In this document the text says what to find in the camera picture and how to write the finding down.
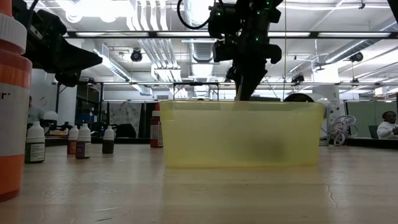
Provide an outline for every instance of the dropper bottle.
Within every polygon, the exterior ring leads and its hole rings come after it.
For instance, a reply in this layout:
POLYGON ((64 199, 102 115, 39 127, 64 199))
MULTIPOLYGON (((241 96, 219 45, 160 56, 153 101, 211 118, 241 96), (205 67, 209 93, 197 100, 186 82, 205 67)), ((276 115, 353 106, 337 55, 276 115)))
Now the dropper bottle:
POLYGON ((22 57, 26 28, 12 17, 12 0, 0 0, 0 202, 21 189, 32 63, 22 57))

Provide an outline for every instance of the table surface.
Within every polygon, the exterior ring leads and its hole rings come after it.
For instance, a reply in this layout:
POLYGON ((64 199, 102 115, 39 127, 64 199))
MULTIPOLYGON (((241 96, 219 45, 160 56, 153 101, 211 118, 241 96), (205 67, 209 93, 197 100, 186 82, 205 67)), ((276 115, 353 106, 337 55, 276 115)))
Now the table surface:
POLYGON ((1 223, 397 223, 398 151, 323 147, 311 167, 166 169, 162 149, 47 149, 1 223))

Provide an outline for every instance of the white column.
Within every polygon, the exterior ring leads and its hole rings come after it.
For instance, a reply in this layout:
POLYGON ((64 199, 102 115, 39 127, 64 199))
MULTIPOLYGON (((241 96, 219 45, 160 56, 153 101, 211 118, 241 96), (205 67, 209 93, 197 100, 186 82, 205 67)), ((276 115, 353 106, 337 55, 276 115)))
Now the white column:
MULTIPOLYGON (((324 70, 314 71, 313 81, 318 83, 338 83, 340 79, 338 77, 338 67, 336 64, 326 65, 323 67, 324 70)), ((328 98, 330 102, 330 116, 329 122, 332 123, 336 118, 341 116, 341 112, 344 112, 344 108, 340 108, 340 93, 338 86, 315 86, 312 90, 313 93, 328 98)), ((326 130, 326 122, 323 123, 322 128, 326 130)))
MULTIPOLYGON (((75 47, 81 47, 84 40, 72 39, 68 40, 68 42, 75 47)), ((60 98, 58 102, 58 125, 62 125, 65 122, 69 122, 70 125, 75 124, 76 94, 77 86, 71 88, 61 85, 60 98)))
POLYGON ((44 70, 33 69, 30 80, 30 96, 34 107, 47 112, 55 111, 57 86, 52 85, 54 75, 44 70))

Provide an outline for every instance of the coiled cable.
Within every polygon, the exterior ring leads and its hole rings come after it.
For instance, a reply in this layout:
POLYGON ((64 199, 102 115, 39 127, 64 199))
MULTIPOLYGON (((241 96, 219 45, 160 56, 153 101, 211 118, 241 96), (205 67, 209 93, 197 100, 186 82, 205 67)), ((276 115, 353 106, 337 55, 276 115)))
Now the coiled cable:
POLYGON ((341 146, 348 137, 355 137, 358 133, 358 127, 355 126, 356 118, 350 115, 344 115, 336 118, 330 127, 329 137, 334 139, 335 146, 341 146), (349 130, 355 129, 355 135, 350 135, 349 130))

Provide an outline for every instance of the translucent plastic container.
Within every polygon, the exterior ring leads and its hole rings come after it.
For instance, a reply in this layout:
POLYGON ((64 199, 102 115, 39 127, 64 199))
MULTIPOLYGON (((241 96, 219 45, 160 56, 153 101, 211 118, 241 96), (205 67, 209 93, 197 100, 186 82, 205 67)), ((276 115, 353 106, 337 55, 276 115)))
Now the translucent plastic container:
POLYGON ((313 165, 323 105, 243 101, 160 104, 168 167, 313 165))

